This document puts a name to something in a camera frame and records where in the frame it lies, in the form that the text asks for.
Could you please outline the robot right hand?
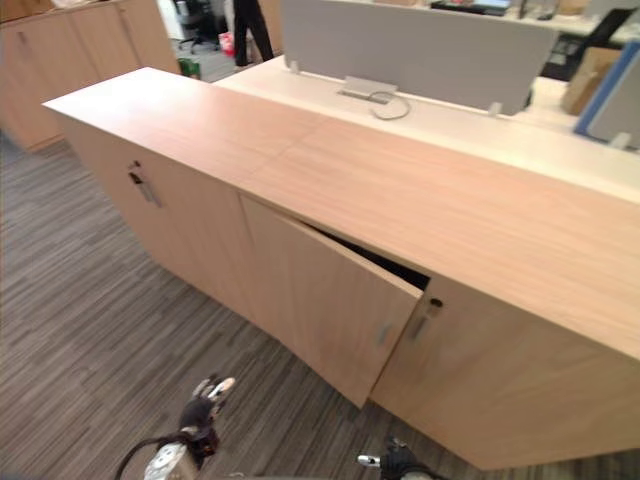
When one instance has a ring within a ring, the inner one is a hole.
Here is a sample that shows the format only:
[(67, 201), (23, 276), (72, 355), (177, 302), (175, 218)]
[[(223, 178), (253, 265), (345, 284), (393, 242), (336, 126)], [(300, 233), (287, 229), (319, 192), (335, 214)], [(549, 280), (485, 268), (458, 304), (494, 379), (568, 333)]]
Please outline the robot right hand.
[(420, 467), (417, 457), (404, 441), (391, 436), (386, 440), (385, 446), (386, 450), (381, 456), (360, 454), (357, 456), (357, 463), (376, 469), (382, 479), (398, 479)]

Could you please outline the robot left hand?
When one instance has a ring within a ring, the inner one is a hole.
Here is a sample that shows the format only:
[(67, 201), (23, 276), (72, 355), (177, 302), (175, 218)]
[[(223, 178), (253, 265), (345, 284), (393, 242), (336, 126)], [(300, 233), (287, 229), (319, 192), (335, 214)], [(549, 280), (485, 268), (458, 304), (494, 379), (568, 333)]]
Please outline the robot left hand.
[(214, 422), (227, 403), (236, 385), (234, 377), (209, 376), (194, 389), (179, 419), (179, 430), (191, 439), (212, 435)]

